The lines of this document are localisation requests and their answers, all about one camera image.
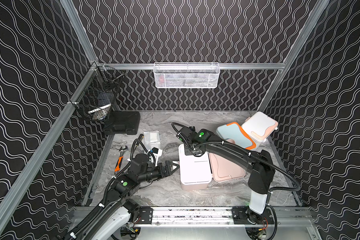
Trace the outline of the white gauze packet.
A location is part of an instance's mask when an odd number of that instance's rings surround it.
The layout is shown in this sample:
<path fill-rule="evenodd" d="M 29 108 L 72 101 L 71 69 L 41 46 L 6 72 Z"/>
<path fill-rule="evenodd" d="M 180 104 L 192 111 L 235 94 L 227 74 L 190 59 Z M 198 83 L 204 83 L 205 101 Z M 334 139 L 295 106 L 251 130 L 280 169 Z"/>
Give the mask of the white gauze packet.
<path fill-rule="evenodd" d="M 161 149 L 161 142 L 149 142 L 145 143 L 145 147 L 148 150 L 152 150 L 153 148 Z"/>
<path fill-rule="evenodd" d="M 144 132 L 143 135 L 145 143 L 157 143 L 161 141 L 159 131 Z"/>

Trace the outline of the blue orange first aid box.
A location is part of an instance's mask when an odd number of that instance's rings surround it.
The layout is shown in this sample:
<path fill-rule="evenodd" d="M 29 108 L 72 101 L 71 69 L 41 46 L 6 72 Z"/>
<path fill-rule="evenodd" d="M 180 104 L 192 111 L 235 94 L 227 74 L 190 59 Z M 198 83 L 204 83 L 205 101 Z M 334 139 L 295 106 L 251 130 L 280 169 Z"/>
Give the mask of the blue orange first aid box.
<path fill-rule="evenodd" d="M 232 140 L 236 145 L 247 150 L 254 150 L 257 145 L 251 137 L 236 122 L 219 126 L 217 135 L 224 140 Z"/>

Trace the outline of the white pink first aid box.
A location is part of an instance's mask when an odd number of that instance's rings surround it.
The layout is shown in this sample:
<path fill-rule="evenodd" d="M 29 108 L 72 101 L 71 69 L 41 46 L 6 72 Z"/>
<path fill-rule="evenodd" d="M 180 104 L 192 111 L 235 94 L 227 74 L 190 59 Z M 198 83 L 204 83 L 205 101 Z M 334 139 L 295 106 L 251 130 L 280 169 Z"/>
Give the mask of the white pink first aid box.
<path fill-rule="evenodd" d="M 279 123 L 264 114 L 256 112 L 249 117 L 242 125 L 242 129 L 257 143 L 263 143 L 266 138 L 278 129 Z"/>

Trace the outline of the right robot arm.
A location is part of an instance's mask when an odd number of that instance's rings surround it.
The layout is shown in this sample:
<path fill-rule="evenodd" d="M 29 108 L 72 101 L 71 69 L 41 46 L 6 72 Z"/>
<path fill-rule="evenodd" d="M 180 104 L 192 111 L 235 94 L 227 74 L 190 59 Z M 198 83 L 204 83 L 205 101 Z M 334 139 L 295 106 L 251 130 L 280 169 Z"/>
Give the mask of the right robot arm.
<path fill-rule="evenodd" d="M 250 174 L 248 186 L 251 189 L 250 203 L 246 211 L 250 223 L 256 224 L 262 219 L 273 191 L 298 192 L 300 184 L 285 170 L 273 164 L 269 152 L 247 150 L 236 144 L 223 140 L 214 132 L 172 122 L 177 138 L 185 145 L 185 155 L 202 157 L 205 153 L 218 155 L 244 169 Z M 291 180 L 293 187 L 270 187 L 278 171 Z"/>

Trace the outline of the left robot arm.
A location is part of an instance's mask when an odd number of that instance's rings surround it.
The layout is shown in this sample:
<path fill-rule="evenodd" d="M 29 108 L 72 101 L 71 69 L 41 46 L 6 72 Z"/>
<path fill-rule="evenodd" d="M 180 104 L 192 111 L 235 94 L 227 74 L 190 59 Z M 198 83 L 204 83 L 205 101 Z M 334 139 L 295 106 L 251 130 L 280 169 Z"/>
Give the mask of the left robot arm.
<path fill-rule="evenodd" d="M 153 151 L 139 139 L 134 140 L 130 152 L 129 162 L 111 178 L 98 205 L 73 229 L 61 237 L 55 236 L 55 240 L 94 240 L 108 219 L 124 205 L 132 207 L 127 209 L 129 215 L 139 211 L 130 198 L 140 189 L 141 183 L 161 180 L 180 169 L 180 165 L 172 161 L 151 162 L 151 159 L 156 160 Z"/>

